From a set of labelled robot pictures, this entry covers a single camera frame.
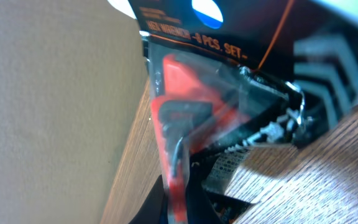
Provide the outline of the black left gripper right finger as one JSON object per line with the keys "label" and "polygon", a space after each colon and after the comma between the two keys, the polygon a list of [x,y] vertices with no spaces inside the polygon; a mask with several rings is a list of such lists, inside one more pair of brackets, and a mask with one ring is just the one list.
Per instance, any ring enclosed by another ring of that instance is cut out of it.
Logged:
{"label": "black left gripper right finger", "polygon": [[186,207],[189,224],[233,224],[252,204],[208,192],[199,180],[190,179],[186,187]]}

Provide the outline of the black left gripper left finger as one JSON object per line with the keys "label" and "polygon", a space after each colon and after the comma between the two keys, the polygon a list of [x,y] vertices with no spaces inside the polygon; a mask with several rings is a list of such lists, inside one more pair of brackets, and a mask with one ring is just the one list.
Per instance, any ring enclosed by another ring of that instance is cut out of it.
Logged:
{"label": "black left gripper left finger", "polygon": [[163,178],[159,175],[129,224],[168,224],[167,206],[168,197],[165,194]]}

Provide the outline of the hex wrench set package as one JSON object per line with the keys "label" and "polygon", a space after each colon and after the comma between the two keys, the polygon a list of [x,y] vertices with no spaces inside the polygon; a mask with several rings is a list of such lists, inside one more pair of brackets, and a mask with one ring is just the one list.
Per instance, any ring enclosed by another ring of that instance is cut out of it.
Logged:
{"label": "hex wrench set package", "polygon": [[133,0],[168,223],[188,223],[190,179],[227,185],[260,147],[301,149],[334,129],[358,97],[358,21],[319,1],[214,1],[204,25],[190,1]]}

